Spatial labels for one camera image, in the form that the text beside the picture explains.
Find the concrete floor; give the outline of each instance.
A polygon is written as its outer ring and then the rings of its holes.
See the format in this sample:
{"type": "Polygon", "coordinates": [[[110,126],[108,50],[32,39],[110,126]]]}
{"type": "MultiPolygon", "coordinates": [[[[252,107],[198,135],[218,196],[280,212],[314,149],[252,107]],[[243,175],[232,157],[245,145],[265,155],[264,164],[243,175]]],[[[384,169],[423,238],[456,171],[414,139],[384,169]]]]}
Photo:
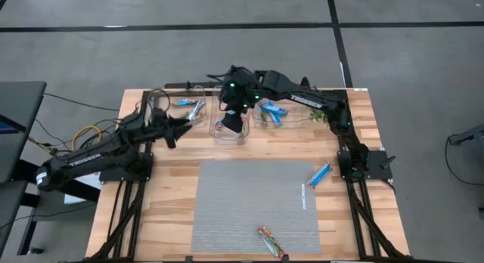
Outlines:
{"type": "MultiPolygon", "coordinates": [[[[340,22],[484,20],[484,0],[335,1],[340,22]]],[[[327,1],[7,0],[0,11],[0,27],[284,21],[329,22],[327,1]]],[[[453,178],[443,150],[448,135],[482,123],[484,27],[342,32],[353,84],[369,88],[383,144],[397,156],[392,170],[411,254],[481,262],[484,221],[476,210],[484,190],[453,178]]],[[[0,80],[44,80],[48,92],[112,108],[125,88],[204,81],[230,64],[343,87],[334,40],[332,29],[0,33],[0,80]]],[[[115,116],[46,97],[37,119],[70,139],[87,123],[115,116]]],[[[31,135],[51,141],[37,124],[31,135]]],[[[41,163],[47,156],[27,146],[23,158],[41,163]]],[[[484,160],[472,144],[451,148],[449,160],[462,178],[484,182],[484,160]]],[[[39,223],[33,245],[46,253],[32,257],[15,256],[25,227],[18,221],[0,262],[79,260],[92,218],[85,211],[75,221],[39,223]]]]}

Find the wooden tabletop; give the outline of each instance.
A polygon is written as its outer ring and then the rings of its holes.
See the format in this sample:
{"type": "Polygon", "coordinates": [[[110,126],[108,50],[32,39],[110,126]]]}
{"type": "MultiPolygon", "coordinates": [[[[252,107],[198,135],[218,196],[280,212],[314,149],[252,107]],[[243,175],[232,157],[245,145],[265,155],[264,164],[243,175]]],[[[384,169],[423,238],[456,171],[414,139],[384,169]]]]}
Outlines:
{"type": "MultiPolygon", "coordinates": [[[[142,92],[141,89],[125,90],[120,117],[135,109],[142,92]]],[[[368,91],[348,89],[347,92],[354,126],[361,142],[372,150],[382,147],[368,91]]],[[[322,253],[289,256],[293,260],[358,259],[346,184],[340,178],[337,162],[339,145],[329,127],[306,120],[287,124],[283,128],[257,128],[256,120],[250,116],[250,133],[245,144],[239,145],[234,141],[219,143],[221,141],[209,134],[211,97],[207,97],[206,101],[207,120],[183,136],[175,149],[168,149],[164,140],[158,140],[153,146],[155,163],[144,193],[135,260],[181,261],[185,260],[186,255],[201,261],[275,259],[269,252],[191,252],[199,162],[207,159],[308,160],[314,163],[315,171],[329,161],[333,171],[323,178],[315,190],[322,253]]],[[[294,109],[300,109],[296,107],[299,104],[292,105],[294,109]]],[[[379,180],[369,180],[367,185],[374,220],[393,245],[400,252],[408,254],[395,194],[379,180]]],[[[102,187],[86,256],[97,252],[107,238],[117,187],[117,182],[102,187]]],[[[122,196],[119,198],[116,217],[119,215],[122,196]]],[[[370,255],[368,229],[361,222],[367,254],[370,255]]],[[[130,227],[129,224],[126,228],[122,255],[127,253],[130,227]]]]}

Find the gray floor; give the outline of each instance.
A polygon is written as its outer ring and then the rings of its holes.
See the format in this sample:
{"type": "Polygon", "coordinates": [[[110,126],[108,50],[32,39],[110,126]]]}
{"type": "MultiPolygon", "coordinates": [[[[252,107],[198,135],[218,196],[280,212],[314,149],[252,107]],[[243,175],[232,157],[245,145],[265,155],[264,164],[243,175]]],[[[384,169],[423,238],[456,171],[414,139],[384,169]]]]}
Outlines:
{"type": "MultiPolygon", "coordinates": [[[[341,22],[484,20],[484,0],[336,0],[336,5],[341,22]]],[[[0,11],[0,26],[329,20],[326,0],[8,0],[0,11]]],[[[370,89],[383,143],[397,155],[392,169],[412,255],[481,262],[484,221],[476,208],[484,206],[484,190],[455,180],[443,150],[448,135],[482,123],[484,27],[343,29],[343,39],[354,86],[370,89]]],[[[343,86],[332,29],[0,33],[0,51],[0,80],[45,80],[48,92],[113,108],[124,88],[205,80],[205,74],[222,73],[230,64],[343,86]]],[[[80,127],[115,116],[46,97],[38,120],[70,139],[80,127]]],[[[52,141],[37,124],[32,136],[52,141]]],[[[36,163],[47,158],[30,145],[23,157],[36,163]]],[[[484,160],[472,144],[451,148],[449,159],[462,178],[484,182],[484,160]]],[[[28,214],[22,208],[19,217],[28,214]]],[[[39,224],[33,244],[46,253],[38,257],[15,256],[25,226],[17,222],[0,261],[81,259],[92,211],[76,217],[39,224]]]]}

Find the gray fabric mat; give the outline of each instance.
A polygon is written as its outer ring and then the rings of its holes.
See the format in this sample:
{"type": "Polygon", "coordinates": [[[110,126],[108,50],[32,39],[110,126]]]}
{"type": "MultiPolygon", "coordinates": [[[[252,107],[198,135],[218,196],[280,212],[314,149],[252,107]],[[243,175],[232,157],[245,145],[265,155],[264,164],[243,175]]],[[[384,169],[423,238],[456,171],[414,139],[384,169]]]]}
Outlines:
{"type": "Polygon", "coordinates": [[[201,162],[191,251],[267,253],[266,226],[285,252],[321,253],[313,174],[310,162],[201,162]]]}

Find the clear plastic container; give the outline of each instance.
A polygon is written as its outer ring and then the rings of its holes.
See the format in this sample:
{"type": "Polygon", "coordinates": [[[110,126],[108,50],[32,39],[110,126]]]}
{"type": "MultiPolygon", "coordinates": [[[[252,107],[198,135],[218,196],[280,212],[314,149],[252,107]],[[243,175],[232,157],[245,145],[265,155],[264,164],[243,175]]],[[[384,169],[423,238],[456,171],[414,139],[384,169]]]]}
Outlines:
{"type": "Polygon", "coordinates": [[[157,93],[159,97],[158,107],[163,108],[164,110],[168,107],[167,113],[175,118],[178,117],[188,117],[195,109],[195,105],[187,105],[187,106],[177,106],[175,105],[179,101],[187,100],[193,101],[194,103],[198,101],[202,101],[204,104],[198,110],[197,115],[192,115],[195,120],[192,128],[201,128],[204,127],[208,121],[207,106],[208,103],[206,102],[205,90],[202,86],[195,86],[191,89],[180,89],[176,91],[168,91],[167,96],[164,93],[160,92],[157,93]]]}
{"type": "Polygon", "coordinates": [[[275,107],[287,111],[287,115],[279,116],[280,122],[277,122],[270,113],[263,112],[260,108],[267,102],[268,100],[262,99],[252,109],[253,124],[256,128],[303,128],[311,122],[311,108],[289,100],[272,102],[275,107]]]}
{"type": "Polygon", "coordinates": [[[212,91],[212,100],[210,101],[212,109],[210,110],[210,128],[209,133],[213,136],[219,144],[238,144],[243,145],[246,142],[247,135],[249,135],[249,112],[242,114],[242,132],[236,133],[229,128],[222,125],[221,121],[225,116],[226,111],[224,103],[219,101],[219,93],[221,86],[216,86],[212,91]]]}

